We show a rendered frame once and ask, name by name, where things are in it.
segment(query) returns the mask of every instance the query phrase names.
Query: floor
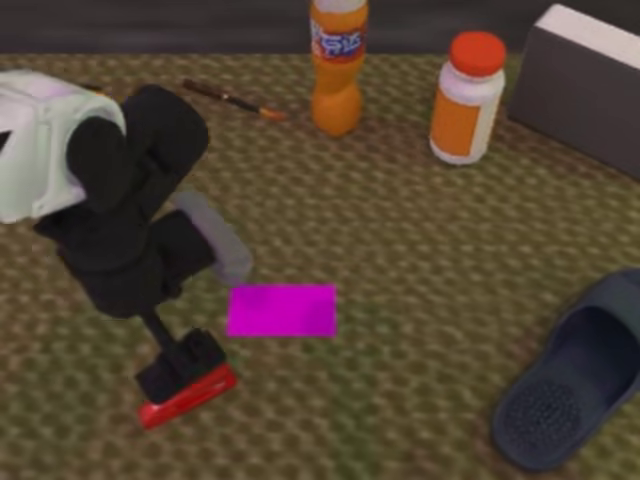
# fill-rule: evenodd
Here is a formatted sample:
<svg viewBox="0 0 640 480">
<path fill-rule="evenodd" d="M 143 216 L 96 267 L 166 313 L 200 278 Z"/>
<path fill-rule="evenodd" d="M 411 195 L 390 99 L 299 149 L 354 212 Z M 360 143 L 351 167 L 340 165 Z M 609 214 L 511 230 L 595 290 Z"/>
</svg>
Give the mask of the floor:
<svg viewBox="0 0 640 480">
<path fill-rule="evenodd" d="M 239 384 L 145 433 L 132 376 L 155 351 L 140 323 L 97 315 L 51 245 L 27 224 L 2 227 L 0 478 L 640 478 L 637 400 L 542 476 L 510 466 L 488 436 L 495 403 L 558 309 L 640 263 L 637 183 L 503 112 L 479 164 L 438 162 L 426 131 L 440 57 L 372 55 L 360 128 L 329 140 L 309 121 L 307 62 L 0 56 L 0 67 L 100 84 L 115 98 L 154 81 L 185 95 L 212 133 L 185 188 L 206 194 L 251 246 L 252 282 L 334 283 L 340 302 L 333 340 L 226 338 L 228 293 L 199 275 L 161 313 L 176 333 L 210 329 Z M 185 76 L 215 77 L 291 119 L 183 92 Z"/>
<path fill-rule="evenodd" d="M 444 52 L 460 30 L 488 29 L 520 51 L 551 0 L 375 0 L 369 45 L 377 53 Z M 635 0 L 566 0 L 640 33 Z M 0 52 L 305 53 L 301 0 L 5 0 Z"/>
</svg>

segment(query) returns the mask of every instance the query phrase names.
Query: paintbrush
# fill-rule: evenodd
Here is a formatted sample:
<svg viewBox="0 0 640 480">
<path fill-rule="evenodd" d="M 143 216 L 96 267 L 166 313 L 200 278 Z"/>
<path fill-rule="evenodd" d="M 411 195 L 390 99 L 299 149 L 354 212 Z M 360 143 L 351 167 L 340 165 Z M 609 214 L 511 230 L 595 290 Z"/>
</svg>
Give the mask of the paintbrush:
<svg viewBox="0 0 640 480">
<path fill-rule="evenodd" d="M 282 112 L 277 112 L 269 108 L 253 105 L 240 98 L 229 95 L 228 93 L 217 90 L 216 88 L 201 82 L 196 82 L 191 79 L 185 79 L 182 82 L 182 86 L 192 92 L 196 92 L 196 93 L 199 93 L 200 95 L 204 95 L 206 97 L 213 98 L 215 100 L 220 100 L 222 102 L 235 105 L 238 108 L 247 110 L 249 112 L 257 113 L 258 115 L 268 118 L 270 120 L 280 121 L 286 118 L 286 115 Z"/>
</svg>

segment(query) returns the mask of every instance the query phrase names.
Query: red object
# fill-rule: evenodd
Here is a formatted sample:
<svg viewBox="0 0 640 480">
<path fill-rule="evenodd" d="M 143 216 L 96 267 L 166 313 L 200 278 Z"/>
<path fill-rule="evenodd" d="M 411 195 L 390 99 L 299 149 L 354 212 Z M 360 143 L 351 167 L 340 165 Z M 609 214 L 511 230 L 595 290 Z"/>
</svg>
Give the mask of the red object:
<svg viewBox="0 0 640 480">
<path fill-rule="evenodd" d="M 492 33 L 463 32 L 451 42 L 449 59 L 465 75 L 488 77 L 504 67 L 507 48 Z"/>
<path fill-rule="evenodd" d="M 231 367 L 224 364 L 161 405 L 145 403 L 138 410 L 138 418 L 142 426 L 150 430 L 221 395 L 237 381 Z"/>
</svg>

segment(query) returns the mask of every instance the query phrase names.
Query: magenta rectangle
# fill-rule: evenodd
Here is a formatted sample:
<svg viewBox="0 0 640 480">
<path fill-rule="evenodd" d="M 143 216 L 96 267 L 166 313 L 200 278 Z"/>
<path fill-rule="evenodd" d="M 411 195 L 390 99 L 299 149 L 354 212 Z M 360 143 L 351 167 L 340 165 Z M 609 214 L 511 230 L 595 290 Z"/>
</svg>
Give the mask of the magenta rectangle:
<svg viewBox="0 0 640 480">
<path fill-rule="evenodd" d="M 333 337 L 333 285 L 243 285 L 231 290 L 230 337 Z"/>
</svg>

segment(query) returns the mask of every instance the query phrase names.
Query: gray box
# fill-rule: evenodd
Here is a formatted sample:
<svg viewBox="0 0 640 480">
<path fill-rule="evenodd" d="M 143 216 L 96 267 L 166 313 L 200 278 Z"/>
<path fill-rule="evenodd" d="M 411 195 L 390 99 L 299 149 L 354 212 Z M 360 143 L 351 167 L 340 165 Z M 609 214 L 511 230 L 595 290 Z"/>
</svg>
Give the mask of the gray box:
<svg viewBox="0 0 640 480">
<path fill-rule="evenodd" d="M 552 6 L 529 32 L 508 116 L 640 179 L 640 37 Z"/>
</svg>

